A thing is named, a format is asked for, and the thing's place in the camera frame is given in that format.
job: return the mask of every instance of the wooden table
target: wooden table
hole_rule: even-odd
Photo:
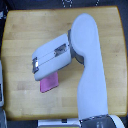
[[[7,16],[2,65],[5,111],[11,120],[77,117],[77,86],[83,66],[75,59],[58,71],[59,87],[40,93],[32,74],[32,53],[67,32],[81,13],[92,15],[99,29],[109,114],[127,113],[127,59],[117,7],[10,11]]]

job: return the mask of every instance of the pink sponge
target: pink sponge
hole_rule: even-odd
[[[40,92],[44,93],[59,85],[57,72],[45,77],[40,81]]]

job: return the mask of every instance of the dark background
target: dark background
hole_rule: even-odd
[[[96,6],[97,0],[73,0],[72,8]],[[97,6],[116,5],[119,9],[126,47],[128,50],[128,0],[99,0]],[[56,9],[63,8],[62,0],[0,0],[0,46],[2,44],[2,36],[6,15],[8,10],[28,10],[28,9]],[[121,117],[125,127],[127,128],[127,117]],[[8,121],[8,128],[36,128],[37,121]]]

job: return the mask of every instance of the wood grain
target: wood grain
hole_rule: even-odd
[[[77,86],[84,67],[75,59],[58,71],[59,87],[40,93],[32,74],[32,53],[67,32],[81,13],[97,23],[105,70],[109,114],[127,113],[127,59],[117,7],[10,11],[2,44],[5,111],[11,120],[77,117]]]

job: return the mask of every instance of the white robotic arm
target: white robotic arm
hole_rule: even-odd
[[[61,35],[33,53],[35,80],[41,80],[63,68],[76,57],[85,67],[77,91],[79,120],[84,122],[85,127],[95,126],[99,120],[102,122],[99,126],[106,120],[111,122],[111,127],[115,126],[112,125],[113,118],[110,119],[108,115],[106,82],[94,19],[88,14],[81,14],[75,19],[68,36],[69,40],[66,34]]]

